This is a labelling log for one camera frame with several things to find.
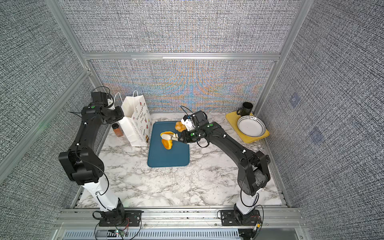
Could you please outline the white paper gift bag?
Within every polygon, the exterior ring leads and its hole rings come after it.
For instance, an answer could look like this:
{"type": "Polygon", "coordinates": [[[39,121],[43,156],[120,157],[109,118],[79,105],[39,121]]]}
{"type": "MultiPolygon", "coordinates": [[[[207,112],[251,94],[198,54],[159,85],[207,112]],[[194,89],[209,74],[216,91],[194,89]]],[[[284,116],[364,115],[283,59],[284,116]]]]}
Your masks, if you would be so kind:
{"type": "Polygon", "coordinates": [[[152,120],[145,97],[135,90],[126,96],[121,108],[124,117],[119,125],[132,147],[147,147],[150,141],[152,120]]]}

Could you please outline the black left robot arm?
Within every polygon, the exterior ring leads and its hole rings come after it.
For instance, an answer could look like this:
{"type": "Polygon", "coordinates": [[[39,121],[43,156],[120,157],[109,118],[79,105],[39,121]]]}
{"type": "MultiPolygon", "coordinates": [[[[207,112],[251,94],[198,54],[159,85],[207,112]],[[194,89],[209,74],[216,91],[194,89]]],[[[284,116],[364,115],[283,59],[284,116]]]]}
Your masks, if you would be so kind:
{"type": "Polygon", "coordinates": [[[59,154],[70,181],[87,190],[99,203],[101,212],[117,212],[120,199],[110,190],[103,161],[95,153],[95,142],[100,127],[114,124],[124,117],[121,107],[115,107],[110,92],[91,92],[91,102],[80,112],[71,112],[81,118],[74,142],[59,154]]]}

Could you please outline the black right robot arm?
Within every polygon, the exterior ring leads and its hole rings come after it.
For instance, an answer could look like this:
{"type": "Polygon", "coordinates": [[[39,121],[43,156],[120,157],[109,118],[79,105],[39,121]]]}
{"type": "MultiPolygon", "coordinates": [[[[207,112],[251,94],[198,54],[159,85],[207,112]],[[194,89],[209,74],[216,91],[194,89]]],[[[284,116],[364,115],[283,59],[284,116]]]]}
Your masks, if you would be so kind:
{"type": "Polygon", "coordinates": [[[263,152],[254,152],[236,140],[216,122],[209,122],[203,111],[186,114],[177,122],[178,141],[199,144],[204,139],[222,150],[238,167],[237,182],[241,189],[240,199],[234,206],[235,212],[242,216],[249,215],[258,202],[259,191],[271,180],[269,171],[270,158],[263,152]]]}

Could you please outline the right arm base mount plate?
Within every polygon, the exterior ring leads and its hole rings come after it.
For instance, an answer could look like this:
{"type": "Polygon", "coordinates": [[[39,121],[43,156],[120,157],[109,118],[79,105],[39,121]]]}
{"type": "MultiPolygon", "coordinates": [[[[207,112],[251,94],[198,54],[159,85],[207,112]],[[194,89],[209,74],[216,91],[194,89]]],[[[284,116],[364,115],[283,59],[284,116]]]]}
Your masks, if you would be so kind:
{"type": "Polygon", "coordinates": [[[262,217],[258,210],[252,210],[246,215],[237,210],[220,210],[219,218],[224,227],[256,226],[262,222],[262,217]]]}

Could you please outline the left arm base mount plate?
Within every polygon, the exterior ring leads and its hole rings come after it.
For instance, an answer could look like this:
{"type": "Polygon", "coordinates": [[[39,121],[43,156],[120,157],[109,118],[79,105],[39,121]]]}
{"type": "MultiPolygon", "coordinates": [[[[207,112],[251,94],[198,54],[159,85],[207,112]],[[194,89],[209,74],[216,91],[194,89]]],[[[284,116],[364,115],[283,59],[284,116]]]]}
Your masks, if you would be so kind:
{"type": "Polygon", "coordinates": [[[117,211],[95,211],[93,217],[99,220],[100,227],[139,227],[142,213],[142,211],[127,210],[125,210],[124,214],[117,211]]]}

